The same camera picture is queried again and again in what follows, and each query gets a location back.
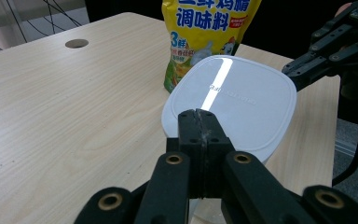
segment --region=table hole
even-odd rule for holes
[[[65,46],[69,49],[80,49],[86,47],[89,41],[86,39],[73,39],[65,43]]]

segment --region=white plastic container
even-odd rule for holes
[[[296,107],[296,87],[282,72],[261,63],[214,55],[191,68],[161,116],[167,137],[178,136],[178,114],[213,112],[236,150],[266,162],[281,142]]]

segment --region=yellow packaging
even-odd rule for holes
[[[234,55],[261,0],[163,0],[162,15],[171,35],[171,59],[164,87],[172,92],[200,60]]]

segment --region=light wood tabletop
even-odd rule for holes
[[[88,45],[65,46],[74,39]],[[236,56],[278,70],[291,61],[247,46]],[[0,51],[0,223],[73,223],[100,189],[149,180],[165,152],[169,58],[164,22],[133,13]],[[325,77],[298,93],[266,164],[297,194],[331,185],[338,89]],[[193,222],[208,218],[198,208]]]

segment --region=white container lid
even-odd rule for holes
[[[236,150],[266,162],[281,142],[296,107],[296,87],[261,63],[214,55],[193,66],[175,87],[161,116],[167,137],[178,137],[178,115],[214,113]]]

